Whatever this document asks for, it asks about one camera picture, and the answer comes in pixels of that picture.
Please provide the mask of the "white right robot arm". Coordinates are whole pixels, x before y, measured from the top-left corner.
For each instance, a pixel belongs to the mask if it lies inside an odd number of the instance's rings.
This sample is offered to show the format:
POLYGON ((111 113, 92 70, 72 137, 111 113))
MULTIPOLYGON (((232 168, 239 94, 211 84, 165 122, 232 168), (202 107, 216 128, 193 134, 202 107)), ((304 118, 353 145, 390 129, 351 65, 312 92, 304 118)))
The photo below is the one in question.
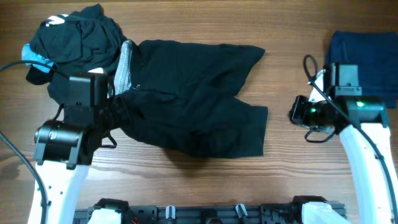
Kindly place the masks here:
POLYGON ((296 97, 290 121, 325 141, 338 136, 349 160, 361 223, 397 223, 397 173, 391 155, 391 132, 384 102, 366 96, 358 66, 332 63, 304 70, 310 96, 296 97))

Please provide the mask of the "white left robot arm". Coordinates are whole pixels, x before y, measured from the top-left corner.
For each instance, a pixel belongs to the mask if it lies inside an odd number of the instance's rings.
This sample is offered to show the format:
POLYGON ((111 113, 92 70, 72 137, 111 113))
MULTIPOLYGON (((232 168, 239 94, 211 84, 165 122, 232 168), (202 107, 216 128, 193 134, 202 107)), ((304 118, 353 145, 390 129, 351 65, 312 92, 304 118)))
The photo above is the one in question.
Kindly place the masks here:
POLYGON ((36 130, 33 158, 40 179, 29 223, 72 223, 81 187, 94 152, 115 126, 110 106, 114 85, 105 73, 56 75, 49 95, 63 119, 54 117, 36 130))

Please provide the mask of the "light blue garment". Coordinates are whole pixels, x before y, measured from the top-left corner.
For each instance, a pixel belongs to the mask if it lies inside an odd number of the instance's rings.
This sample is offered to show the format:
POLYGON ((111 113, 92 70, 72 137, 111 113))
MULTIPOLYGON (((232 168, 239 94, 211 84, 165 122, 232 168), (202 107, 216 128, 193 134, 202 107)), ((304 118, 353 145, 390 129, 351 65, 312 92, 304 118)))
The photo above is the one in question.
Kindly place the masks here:
MULTIPOLYGON (((22 52, 21 52, 21 59, 22 60, 31 60, 31 61, 35 61, 35 62, 40 62, 40 63, 44 63, 48 66, 51 66, 53 68, 56 68, 57 65, 50 61, 49 59, 41 56, 40 54, 37 54, 35 52, 33 52, 30 48, 29 44, 25 44, 22 48, 22 52)), ((37 64, 31 64, 31 63, 26 63, 26 65, 32 65, 34 68, 37 68, 38 70, 40 70, 41 72, 44 73, 49 73, 50 69, 47 67, 43 67, 41 65, 37 65, 37 64)))

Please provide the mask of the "black t-shirt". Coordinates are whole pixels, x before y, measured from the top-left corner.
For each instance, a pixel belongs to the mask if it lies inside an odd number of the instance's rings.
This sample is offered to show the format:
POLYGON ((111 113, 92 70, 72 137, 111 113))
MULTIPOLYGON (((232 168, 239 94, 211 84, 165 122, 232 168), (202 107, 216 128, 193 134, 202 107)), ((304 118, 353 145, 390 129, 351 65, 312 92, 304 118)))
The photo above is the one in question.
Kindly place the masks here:
POLYGON ((126 40, 114 77, 118 126, 136 141, 193 157, 262 156, 268 109, 238 93, 265 52, 253 45, 126 40))

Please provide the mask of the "dark green clothes pile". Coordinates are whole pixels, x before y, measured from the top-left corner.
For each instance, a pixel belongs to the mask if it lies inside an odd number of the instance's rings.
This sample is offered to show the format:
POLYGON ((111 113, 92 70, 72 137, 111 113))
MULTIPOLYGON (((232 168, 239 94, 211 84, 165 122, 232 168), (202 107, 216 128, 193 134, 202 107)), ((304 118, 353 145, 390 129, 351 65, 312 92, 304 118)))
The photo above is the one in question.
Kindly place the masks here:
POLYGON ((116 73, 126 40, 119 25, 96 4, 44 20, 22 54, 26 60, 30 59, 27 54, 34 54, 36 60, 69 77, 102 68, 109 82, 116 73))

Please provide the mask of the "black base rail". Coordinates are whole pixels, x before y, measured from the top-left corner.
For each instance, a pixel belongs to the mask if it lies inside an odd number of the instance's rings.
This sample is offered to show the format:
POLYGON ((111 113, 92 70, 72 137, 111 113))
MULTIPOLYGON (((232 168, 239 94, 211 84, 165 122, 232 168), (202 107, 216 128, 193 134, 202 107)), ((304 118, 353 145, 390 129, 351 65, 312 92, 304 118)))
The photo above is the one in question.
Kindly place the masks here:
POLYGON ((120 200, 101 199, 77 209, 73 223, 349 223, 343 203, 322 197, 296 196, 290 203, 263 203, 210 207, 129 206, 120 200))

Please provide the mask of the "folded navy blue garment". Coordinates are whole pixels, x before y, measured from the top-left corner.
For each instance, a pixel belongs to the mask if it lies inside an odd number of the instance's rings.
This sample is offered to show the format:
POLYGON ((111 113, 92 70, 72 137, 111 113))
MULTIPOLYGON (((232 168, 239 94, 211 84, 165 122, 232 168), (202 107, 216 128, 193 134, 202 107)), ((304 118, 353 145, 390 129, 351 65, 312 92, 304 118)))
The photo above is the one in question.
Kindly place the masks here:
POLYGON ((325 64, 358 66, 364 95, 381 97, 386 107, 397 107, 397 33, 336 31, 325 55, 325 64))

